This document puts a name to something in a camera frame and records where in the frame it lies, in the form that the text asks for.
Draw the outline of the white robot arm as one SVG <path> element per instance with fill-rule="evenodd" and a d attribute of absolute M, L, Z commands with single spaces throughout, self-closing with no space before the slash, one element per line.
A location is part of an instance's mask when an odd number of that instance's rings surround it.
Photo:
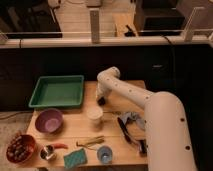
<path fill-rule="evenodd" d="M 100 72 L 96 99 L 107 98 L 115 91 L 144 110 L 148 170 L 197 171 L 181 100 L 170 92 L 151 92 L 119 77 L 117 67 Z"/>

